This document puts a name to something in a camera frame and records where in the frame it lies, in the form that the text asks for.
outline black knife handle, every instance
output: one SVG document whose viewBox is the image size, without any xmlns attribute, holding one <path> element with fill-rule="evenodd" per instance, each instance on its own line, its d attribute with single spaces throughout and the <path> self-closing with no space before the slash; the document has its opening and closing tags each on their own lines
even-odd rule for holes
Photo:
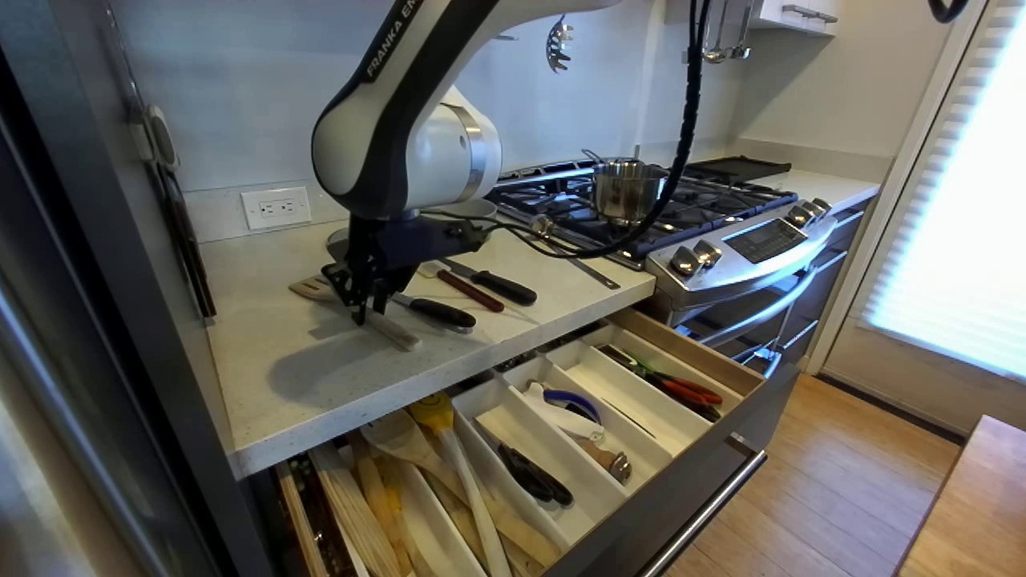
<svg viewBox="0 0 1026 577">
<path fill-rule="evenodd" d="M 449 323 L 456 332 L 471 332 L 477 323 L 475 316 L 449 308 L 442 302 L 428 302 L 428 297 L 409 297 L 409 310 L 434 319 L 440 323 Z"/>
<path fill-rule="evenodd" d="M 490 288 L 490 292 L 498 292 L 498 296 L 502 296 L 502 297 L 511 297 L 511 302 L 516 302 L 523 308 L 535 304 L 535 297 L 539 297 L 532 288 L 527 288 L 520 283 L 511 283 L 502 277 L 493 277 L 486 270 L 475 273 L 471 283 L 477 283 L 477 286 L 483 286 L 483 288 Z"/>
</svg>

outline white countertop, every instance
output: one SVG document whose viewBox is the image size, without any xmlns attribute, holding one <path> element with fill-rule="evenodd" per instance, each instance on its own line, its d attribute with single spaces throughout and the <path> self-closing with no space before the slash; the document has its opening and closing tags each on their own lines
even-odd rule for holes
<svg viewBox="0 0 1026 577">
<path fill-rule="evenodd" d="M 877 184 L 872 181 L 846 181 L 846 177 L 808 174 L 808 171 L 789 171 L 789 174 L 775 174 L 754 184 L 797 194 L 797 200 L 823 200 L 830 201 L 834 213 L 858 205 L 877 194 Z"/>
<path fill-rule="evenodd" d="M 408 296 L 459 304 L 477 319 L 471 335 L 440 332 L 403 308 L 388 319 L 422 343 L 402 352 L 357 328 L 338 308 L 288 292 L 329 260 L 323 236 L 336 225 L 210 241 L 202 246 L 217 322 L 209 332 L 226 411 L 226 458 L 237 478 L 315 449 L 394 407 L 493 369 L 561 335 L 608 319 L 653 292 L 653 278 L 605 260 L 590 260 L 622 288 L 608 292 L 576 267 L 542 260 L 498 230 L 477 254 L 459 257 L 539 292 L 532 308 L 490 316 L 449 286 L 412 277 Z"/>
</svg>

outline black cable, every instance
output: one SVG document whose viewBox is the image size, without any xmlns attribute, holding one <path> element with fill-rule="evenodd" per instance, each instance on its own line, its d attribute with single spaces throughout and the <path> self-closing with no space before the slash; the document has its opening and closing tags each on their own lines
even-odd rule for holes
<svg viewBox="0 0 1026 577">
<path fill-rule="evenodd" d="M 674 191 L 682 177 L 686 158 L 691 153 L 694 125 L 700 125 L 700 98 L 702 98 L 702 40 L 705 40 L 705 21 L 707 21 L 710 0 L 691 0 L 690 5 L 690 45 L 686 45 L 686 103 L 682 103 L 682 123 L 679 123 L 679 142 L 670 165 L 670 174 L 664 181 L 659 200 L 652 205 L 652 213 L 640 217 L 639 227 L 622 235 L 618 241 L 605 246 L 575 251 L 576 260 L 608 257 L 616 251 L 628 251 L 670 205 Z"/>
<path fill-rule="evenodd" d="M 935 23 L 954 23 L 962 17 L 962 9 L 968 8 L 968 0 L 931 0 L 931 12 Z"/>
</svg>

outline drawer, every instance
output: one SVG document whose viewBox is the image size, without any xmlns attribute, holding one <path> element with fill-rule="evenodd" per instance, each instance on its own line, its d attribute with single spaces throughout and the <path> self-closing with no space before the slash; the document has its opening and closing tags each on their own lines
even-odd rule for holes
<svg viewBox="0 0 1026 577">
<path fill-rule="evenodd" d="M 719 396 L 719 414 L 667 398 L 616 363 L 608 345 Z M 481 492 L 511 574 L 639 574 L 657 563 L 652 544 L 675 551 L 691 540 L 675 540 L 679 530 L 707 523 L 721 507 L 707 501 L 723 501 L 764 461 L 736 435 L 764 398 L 761 376 L 636 310 L 449 396 L 459 449 L 398 411 L 278 465 L 305 574 L 338 574 L 329 541 L 343 544 L 350 574 L 486 574 L 475 494 L 461 486 L 459 465 Z M 415 444 L 434 453 L 427 465 L 392 458 Z M 571 496 L 523 482 L 523 467 L 516 482 L 511 457 L 551 476 Z M 639 530 L 647 544 L 618 551 Z"/>
</svg>

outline refrigerator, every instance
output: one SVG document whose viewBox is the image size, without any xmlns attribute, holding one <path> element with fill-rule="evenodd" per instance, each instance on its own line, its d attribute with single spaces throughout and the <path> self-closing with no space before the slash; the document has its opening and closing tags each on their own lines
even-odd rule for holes
<svg viewBox="0 0 1026 577">
<path fill-rule="evenodd" d="M 102 26 L 0 5 L 0 574 L 272 574 Z"/>
</svg>

